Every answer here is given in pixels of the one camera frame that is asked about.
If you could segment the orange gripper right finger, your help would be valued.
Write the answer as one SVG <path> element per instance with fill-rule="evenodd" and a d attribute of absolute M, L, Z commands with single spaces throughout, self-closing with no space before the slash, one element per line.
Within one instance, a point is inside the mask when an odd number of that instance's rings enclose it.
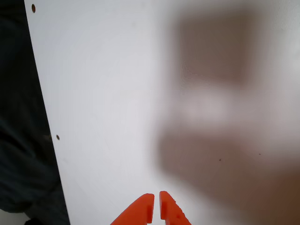
<path fill-rule="evenodd" d="M 166 191 L 160 191 L 160 217 L 166 225 L 191 225 L 182 209 Z"/>

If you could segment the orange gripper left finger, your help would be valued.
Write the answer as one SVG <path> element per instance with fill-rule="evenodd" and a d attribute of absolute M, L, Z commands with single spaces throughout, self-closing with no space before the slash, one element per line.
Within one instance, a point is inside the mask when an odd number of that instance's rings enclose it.
<path fill-rule="evenodd" d="M 143 194 L 131 203 L 111 225 L 147 225 L 153 220 L 153 194 Z"/>

